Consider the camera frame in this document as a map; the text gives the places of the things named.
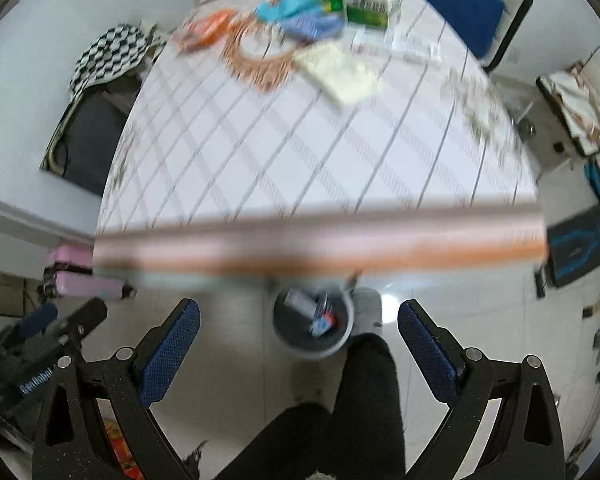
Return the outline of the right grey slipper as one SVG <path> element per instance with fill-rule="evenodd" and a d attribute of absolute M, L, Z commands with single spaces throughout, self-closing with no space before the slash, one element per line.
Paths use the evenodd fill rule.
<path fill-rule="evenodd" d="M 377 334 L 382 331 L 382 304 L 379 292 L 356 288 L 351 292 L 354 321 L 351 335 Z"/>

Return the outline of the dark folding chair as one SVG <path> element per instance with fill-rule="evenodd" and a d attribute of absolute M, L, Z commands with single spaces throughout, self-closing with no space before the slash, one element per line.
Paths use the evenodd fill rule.
<path fill-rule="evenodd" d="M 102 196 L 141 84 L 139 76 L 124 75 L 82 91 L 60 118 L 40 169 Z"/>

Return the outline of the green cyan snack bag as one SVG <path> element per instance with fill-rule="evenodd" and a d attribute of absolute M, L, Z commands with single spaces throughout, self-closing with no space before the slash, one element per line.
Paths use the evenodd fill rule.
<path fill-rule="evenodd" d="M 257 6 L 257 19 L 265 23 L 288 20 L 303 13 L 341 12 L 343 0 L 268 0 Z"/>

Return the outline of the patterned diamond tablecloth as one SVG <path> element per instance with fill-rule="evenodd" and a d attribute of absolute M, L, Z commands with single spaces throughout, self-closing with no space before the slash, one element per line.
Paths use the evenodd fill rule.
<path fill-rule="evenodd" d="M 167 44 L 130 111 L 97 222 L 102 271 L 331 276 L 458 269 L 547 255 L 530 160 L 498 90 L 426 0 L 390 32 L 437 42 L 442 63 L 351 49 L 379 88 L 340 106 L 292 62 L 307 48 L 234 9 L 214 46 Z"/>

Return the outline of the checkered black white cloth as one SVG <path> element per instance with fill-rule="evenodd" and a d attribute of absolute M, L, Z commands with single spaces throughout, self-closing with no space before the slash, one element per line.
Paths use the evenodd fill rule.
<path fill-rule="evenodd" d="M 145 61 L 152 62 L 167 41 L 156 24 L 145 22 L 140 26 L 121 23 L 106 30 L 76 61 L 68 84 L 70 100 L 136 70 Z"/>

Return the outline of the white round trash bin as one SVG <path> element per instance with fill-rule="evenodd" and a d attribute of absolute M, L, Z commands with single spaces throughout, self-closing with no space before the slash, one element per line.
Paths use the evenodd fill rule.
<path fill-rule="evenodd" d="M 353 321 L 351 296 L 339 288 L 285 288 L 273 304 L 276 336 L 302 359 L 335 354 L 349 339 Z"/>

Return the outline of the Doctor toothpaste box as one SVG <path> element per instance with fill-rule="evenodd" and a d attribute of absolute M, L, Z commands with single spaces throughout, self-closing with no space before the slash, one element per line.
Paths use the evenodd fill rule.
<path fill-rule="evenodd" d="M 286 292 L 284 304 L 308 320 L 313 320 L 317 310 L 316 301 L 300 289 L 290 288 Z"/>

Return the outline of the person legs dark trousers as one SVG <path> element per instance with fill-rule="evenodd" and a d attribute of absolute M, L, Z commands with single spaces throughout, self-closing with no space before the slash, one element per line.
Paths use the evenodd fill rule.
<path fill-rule="evenodd" d="M 334 408 L 288 408 L 219 474 L 220 479 L 401 479 L 405 448 L 396 364 L 381 336 L 347 348 Z"/>

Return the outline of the pink suitcase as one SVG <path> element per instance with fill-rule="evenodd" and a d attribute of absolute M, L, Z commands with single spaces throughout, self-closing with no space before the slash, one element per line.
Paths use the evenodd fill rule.
<path fill-rule="evenodd" d="M 125 281 L 96 274 L 91 248 L 62 245 L 46 258 L 38 294 L 44 300 L 62 297 L 123 300 L 133 298 L 136 290 Z"/>

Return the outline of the white medicine leaflet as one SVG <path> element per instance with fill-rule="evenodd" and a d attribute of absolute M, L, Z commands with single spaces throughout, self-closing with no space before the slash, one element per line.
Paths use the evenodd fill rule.
<path fill-rule="evenodd" d="M 442 63 L 440 44 L 402 32 L 381 34 L 370 29 L 360 29 L 353 36 L 351 49 L 368 55 L 390 55 L 410 63 Z"/>

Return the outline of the blue white milk carton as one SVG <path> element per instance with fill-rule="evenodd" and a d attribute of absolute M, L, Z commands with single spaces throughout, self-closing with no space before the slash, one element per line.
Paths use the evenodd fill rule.
<path fill-rule="evenodd" d="M 314 338 L 321 338 L 332 330 L 336 324 L 337 321 L 332 311 L 323 311 L 314 316 L 310 326 L 310 334 Z"/>

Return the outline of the black blue exercise board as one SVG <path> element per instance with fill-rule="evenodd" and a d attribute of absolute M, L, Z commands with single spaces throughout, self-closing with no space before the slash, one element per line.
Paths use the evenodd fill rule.
<path fill-rule="evenodd" d="M 548 257 L 534 271 L 536 298 L 545 287 L 562 288 L 600 266 L 600 205 L 547 229 Z"/>

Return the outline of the blue plastic snack wrapper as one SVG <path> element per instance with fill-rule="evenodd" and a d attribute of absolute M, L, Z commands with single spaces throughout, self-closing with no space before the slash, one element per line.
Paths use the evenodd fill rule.
<path fill-rule="evenodd" d="M 346 22 L 338 13 L 306 12 L 286 18 L 279 23 L 279 27 L 285 36 L 312 44 L 339 36 L 344 24 Z"/>

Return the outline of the orange snack bag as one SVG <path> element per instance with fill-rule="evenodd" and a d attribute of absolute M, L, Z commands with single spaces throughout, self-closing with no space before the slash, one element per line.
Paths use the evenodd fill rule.
<path fill-rule="evenodd" d="M 173 41 L 182 53 L 208 49 L 227 35 L 237 17 L 236 10 L 225 9 L 197 18 L 174 32 Z"/>

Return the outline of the green white box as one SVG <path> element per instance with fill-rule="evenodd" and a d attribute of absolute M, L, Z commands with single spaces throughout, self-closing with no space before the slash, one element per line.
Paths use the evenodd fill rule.
<path fill-rule="evenodd" d="M 386 30 L 396 0 L 343 0 L 348 23 Z"/>

